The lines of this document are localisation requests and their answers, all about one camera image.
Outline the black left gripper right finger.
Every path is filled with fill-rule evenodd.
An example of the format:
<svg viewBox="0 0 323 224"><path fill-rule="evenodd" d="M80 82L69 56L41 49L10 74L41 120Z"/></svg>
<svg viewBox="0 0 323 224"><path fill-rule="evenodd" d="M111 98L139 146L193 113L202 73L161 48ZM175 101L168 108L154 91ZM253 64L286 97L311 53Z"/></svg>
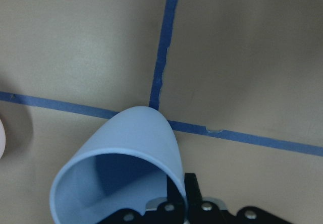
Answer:
<svg viewBox="0 0 323 224"><path fill-rule="evenodd" d="M255 206L243 207L236 214L232 214L228 211L224 201L202 197L196 174L186 173L184 182L189 223L289 223L287 220Z"/></svg>

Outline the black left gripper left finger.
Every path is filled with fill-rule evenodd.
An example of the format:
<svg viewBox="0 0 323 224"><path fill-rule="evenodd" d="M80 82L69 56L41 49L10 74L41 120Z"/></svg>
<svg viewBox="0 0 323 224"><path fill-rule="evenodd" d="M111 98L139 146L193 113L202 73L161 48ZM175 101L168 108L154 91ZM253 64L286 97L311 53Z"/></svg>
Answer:
<svg viewBox="0 0 323 224"><path fill-rule="evenodd" d="M126 188L120 206L100 223L185 223L186 176L176 183L169 175L150 175Z"/></svg>

